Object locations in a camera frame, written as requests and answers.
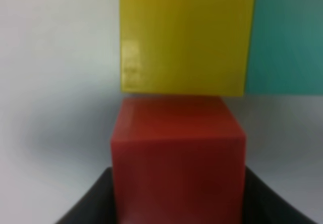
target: teal block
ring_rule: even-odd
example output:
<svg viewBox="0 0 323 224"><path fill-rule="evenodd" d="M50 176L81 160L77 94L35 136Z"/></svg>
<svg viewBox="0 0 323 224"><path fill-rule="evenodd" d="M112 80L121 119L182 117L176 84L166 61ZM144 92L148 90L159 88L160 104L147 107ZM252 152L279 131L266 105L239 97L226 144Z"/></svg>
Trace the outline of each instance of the teal block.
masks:
<svg viewBox="0 0 323 224"><path fill-rule="evenodd" d="M256 0L246 93L323 94L323 0Z"/></svg>

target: cube face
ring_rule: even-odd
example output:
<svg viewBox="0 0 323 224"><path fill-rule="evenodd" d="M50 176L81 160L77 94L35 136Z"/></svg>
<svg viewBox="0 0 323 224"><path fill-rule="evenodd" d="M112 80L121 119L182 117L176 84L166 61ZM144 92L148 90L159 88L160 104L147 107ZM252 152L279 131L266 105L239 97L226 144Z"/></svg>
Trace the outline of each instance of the cube face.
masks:
<svg viewBox="0 0 323 224"><path fill-rule="evenodd" d="M323 0L257 0L246 93L323 94Z"/></svg>
<svg viewBox="0 0 323 224"><path fill-rule="evenodd" d="M245 140L219 98L126 99L111 145L119 223L241 223Z"/></svg>
<svg viewBox="0 0 323 224"><path fill-rule="evenodd" d="M254 0L120 0L126 92L242 95Z"/></svg>

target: red cube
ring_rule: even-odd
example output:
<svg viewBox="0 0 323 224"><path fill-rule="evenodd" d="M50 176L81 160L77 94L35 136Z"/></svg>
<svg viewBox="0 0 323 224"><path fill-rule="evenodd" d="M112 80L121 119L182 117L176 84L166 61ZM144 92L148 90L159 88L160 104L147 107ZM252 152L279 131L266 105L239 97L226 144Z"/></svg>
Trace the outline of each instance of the red cube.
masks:
<svg viewBox="0 0 323 224"><path fill-rule="evenodd" d="M126 98L111 149L119 224L242 222L246 137L220 98Z"/></svg>

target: yellow cube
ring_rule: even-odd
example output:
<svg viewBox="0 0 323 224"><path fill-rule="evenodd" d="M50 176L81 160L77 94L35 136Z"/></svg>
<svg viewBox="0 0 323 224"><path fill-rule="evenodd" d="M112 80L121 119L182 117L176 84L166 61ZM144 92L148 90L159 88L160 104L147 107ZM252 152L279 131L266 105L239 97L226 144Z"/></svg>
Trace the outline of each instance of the yellow cube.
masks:
<svg viewBox="0 0 323 224"><path fill-rule="evenodd" d="M253 3L120 0L122 90L243 95Z"/></svg>

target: white wall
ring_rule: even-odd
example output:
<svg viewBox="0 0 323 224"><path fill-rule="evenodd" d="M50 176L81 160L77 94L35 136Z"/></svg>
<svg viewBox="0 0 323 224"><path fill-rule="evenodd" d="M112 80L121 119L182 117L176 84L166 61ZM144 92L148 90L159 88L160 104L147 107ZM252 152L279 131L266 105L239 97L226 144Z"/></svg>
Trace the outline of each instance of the white wall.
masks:
<svg viewBox="0 0 323 224"><path fill-rule="evenodd" d="M0 0L0 223L54 223L111 164L118 0ZM226 99L248 164L323 222L323 99Z"/></svg>

